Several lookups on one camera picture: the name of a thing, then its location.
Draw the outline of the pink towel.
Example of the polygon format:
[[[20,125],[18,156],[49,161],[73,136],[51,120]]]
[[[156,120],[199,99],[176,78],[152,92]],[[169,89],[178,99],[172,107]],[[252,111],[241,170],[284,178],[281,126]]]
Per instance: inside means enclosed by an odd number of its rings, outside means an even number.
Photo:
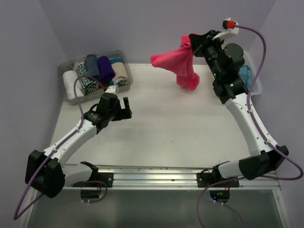
[[[176,83],[181,88],[194,91],[200,83],[200,77],[193,69],[193,51],[189,36],[181,37],[177,50],[151,56],[153,67],[168,70],[176,75]]]

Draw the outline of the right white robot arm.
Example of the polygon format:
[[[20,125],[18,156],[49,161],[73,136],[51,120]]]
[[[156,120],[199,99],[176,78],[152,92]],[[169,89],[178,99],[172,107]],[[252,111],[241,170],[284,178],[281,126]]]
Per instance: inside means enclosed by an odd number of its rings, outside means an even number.
[[[190,34],[194,56],[205,58],[214,76],[213,90],[221,103],[235,118],[248,146],[250,156],[238,161],[227,161],[212,168],[212,172],[202,171],[201,179],[207,184],[223,186],[229,179],[245,177],[253,180],[275,171],[289,154],[286,146],[279,146],[272,136],[263,139],[259,130],[265,127],[259,117],[253,121],[253,105],[248,88],[239,76],[244,65],[244,51],[241,46],[229,43],[222,47],[218,31],[211,30],[204,35]]]

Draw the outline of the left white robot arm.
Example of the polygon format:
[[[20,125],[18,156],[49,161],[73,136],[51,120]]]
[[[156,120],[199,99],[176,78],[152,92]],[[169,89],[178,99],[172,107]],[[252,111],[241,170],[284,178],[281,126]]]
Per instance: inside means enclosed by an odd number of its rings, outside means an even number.
[[[104,93],[99,103],[83,114],[76,126],[57,143],[40,152],[34,150],[28,157],[25,183],[43,195],[53,198],[65,187],[75,183],[94,186],[99,183],[98,168],[86,161],[66,167],[69,158],[87,141],[99,134],[110,122],[130,119],[129,99]]]

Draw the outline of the orange rolled towel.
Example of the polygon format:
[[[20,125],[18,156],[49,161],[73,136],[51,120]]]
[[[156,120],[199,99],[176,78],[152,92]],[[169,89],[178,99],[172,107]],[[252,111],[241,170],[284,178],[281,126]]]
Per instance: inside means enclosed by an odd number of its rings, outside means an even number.
[[[104,81],[104,82],[100,82],[99,83],[99,88],[105,89],[109,86],[109,82],[108,81]]]

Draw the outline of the green patterned rolled towel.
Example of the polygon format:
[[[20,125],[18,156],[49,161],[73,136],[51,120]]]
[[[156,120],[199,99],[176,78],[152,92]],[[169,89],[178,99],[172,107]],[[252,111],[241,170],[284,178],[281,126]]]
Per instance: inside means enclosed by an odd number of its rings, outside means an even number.
[[[92,80],[91,78],[83,77],[88,76],[84,62],[76,62],[73,70],[76,71],[77,76],[80,77],[80,87],[84,95],[88,95],[89,93],[99,89],[99,84],[96,81]]]

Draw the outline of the purple rolled towel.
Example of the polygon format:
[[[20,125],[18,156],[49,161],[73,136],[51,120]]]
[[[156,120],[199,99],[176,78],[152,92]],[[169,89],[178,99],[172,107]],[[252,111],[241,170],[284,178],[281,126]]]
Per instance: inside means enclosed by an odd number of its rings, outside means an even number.
[[[100,73],[99,81],[110,81],[115,77],[115,72],[112,68],[108,57],[101,56],[97,60],[97,65]]]

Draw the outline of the beige teal rolled towel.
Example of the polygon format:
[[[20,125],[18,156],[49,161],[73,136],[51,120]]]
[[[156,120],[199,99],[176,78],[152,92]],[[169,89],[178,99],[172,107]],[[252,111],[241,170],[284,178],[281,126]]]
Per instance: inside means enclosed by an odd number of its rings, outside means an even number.
[[[130,83],[130,78],[128,76],[124,60],[121,58],[112,58],[110,59],[112,69],[115,73],[115,76],[110,80],[110,85],[127,85]]]

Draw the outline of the light blue towel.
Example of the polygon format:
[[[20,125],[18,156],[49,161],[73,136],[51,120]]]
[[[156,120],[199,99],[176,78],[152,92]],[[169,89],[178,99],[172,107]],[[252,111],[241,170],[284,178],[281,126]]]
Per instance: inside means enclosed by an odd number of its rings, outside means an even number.
[[[249,89],[252,85],[253,78],[252,78],[251,70],[248,65],[243,65],[240,68],[239,76],[246,85],[246,87]]]

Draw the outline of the grey rolled towel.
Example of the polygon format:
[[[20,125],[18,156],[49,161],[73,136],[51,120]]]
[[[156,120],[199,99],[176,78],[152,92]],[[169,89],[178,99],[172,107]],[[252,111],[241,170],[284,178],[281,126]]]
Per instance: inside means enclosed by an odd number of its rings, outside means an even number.
[[[100,77],[100,72],[97,63],[97,56],[90,54],[86,56],[85,67],[87,70],[88,76],[98,79]]]

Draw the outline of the white rolled towel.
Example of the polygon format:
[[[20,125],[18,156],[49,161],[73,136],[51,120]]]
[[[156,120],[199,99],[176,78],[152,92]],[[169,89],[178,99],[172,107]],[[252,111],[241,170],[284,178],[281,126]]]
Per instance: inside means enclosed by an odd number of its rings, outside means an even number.
[[[63,81],[64,81],[64,86],[66,89],[66,95],[68,100],[75,99],[74,82],[77,79],[78,79],[78,75],[76,71],[69,70],[63,74]],[[76,82],[76,95],[78,98],[85,96],[84,93],[82,92],[82,87],[79,80],[77,80]]]

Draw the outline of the grey plastic bin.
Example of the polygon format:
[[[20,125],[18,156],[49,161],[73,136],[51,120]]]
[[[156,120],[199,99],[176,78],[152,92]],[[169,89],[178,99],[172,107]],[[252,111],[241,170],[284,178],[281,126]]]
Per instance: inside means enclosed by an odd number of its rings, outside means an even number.
[[[106,56],[106,57],[109,58],[109,60],[112,59],[112,58],[121,58],[121,59],[124,60],[125,67],[126,67],[128,76],[130,78],[130,83],[127,84],[127,85],[119,86],[119,92],[123,93],[123,92],[126,92],[126,91],[130,90],[131,85],[133,83],[133,76],[132,76],[132,73],[130,71],[130,68],[129,68],[129,65],[127,63],[127,59],[125,57],[124,52],[122,52],[120,50],[116,50],[116,51],[112,51],[112,52],[97,55],[98,58],[101,57],[101,56]],[[59,67],[58,67],[58,75],[63,76],[63,74],[66,71],[73,70],[74,64],[76,62],[85,62],[85,59],[82,58],[82,59],[79,59],[79,60],[74,60],[74,61],[65,62],[65,63],[60,64]],[[90,101],[90,100],[94,100],[94,99],[99,98],[103,94],[103,92],[104,92],[104,89],[99,88],[98,90],[96,90],[94,92],[91,92],[88,95],[85,95],[84,97],[79,98],[79,100],[81,102],[87,102],[87,101]]]

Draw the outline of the aluminium mounting rail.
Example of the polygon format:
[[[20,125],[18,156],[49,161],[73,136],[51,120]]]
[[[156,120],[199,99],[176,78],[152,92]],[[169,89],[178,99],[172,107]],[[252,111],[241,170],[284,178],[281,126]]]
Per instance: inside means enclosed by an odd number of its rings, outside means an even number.
[[[98,183],[82,183],[89,179],[90,168],[80,165],[66,165],[66,183],[63,189],[95,190]],[[97,180],[113,190],[203,190],[208,186],[207,177],[211,169],[181,167],[136,167],[136,166],[97,166]],[[227,184],[211,188],[223,190]],[[277,180],[258,177],[254,180],[239,180],[228,183],[230,190],[280,190]]]

